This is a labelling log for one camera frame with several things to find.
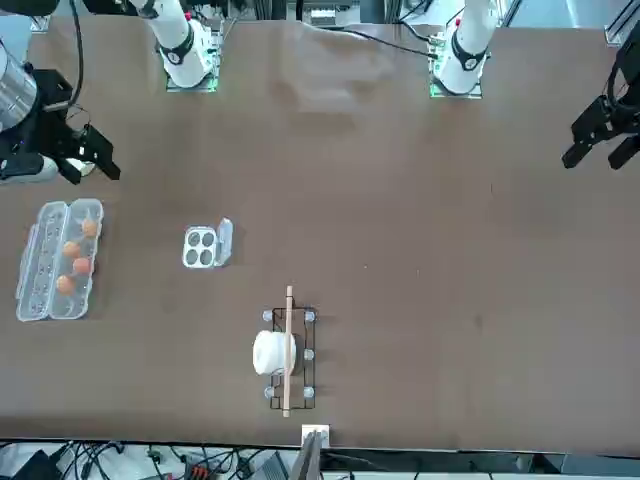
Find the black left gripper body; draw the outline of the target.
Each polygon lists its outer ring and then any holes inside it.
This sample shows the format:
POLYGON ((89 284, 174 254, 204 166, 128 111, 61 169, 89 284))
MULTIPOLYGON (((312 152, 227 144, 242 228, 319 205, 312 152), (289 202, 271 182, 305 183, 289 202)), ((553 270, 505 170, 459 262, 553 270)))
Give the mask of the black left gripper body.
POLYGON ((616 53, 607 79, 606 99, 612 127, 618 133, 639 130, 639 35, 630 34, 616 53), (620 95, 615 86, 621 75, 626 87, 620 95))

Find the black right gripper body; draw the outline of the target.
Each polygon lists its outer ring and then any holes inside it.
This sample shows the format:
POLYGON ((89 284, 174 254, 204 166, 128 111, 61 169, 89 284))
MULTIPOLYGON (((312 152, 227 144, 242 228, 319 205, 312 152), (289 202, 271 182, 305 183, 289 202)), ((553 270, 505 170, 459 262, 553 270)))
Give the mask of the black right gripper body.
POLYGON ((56 70, 7 67, 1 75, 1 171, 69 173, 77 135, 66 123, 72 87, 56 70))

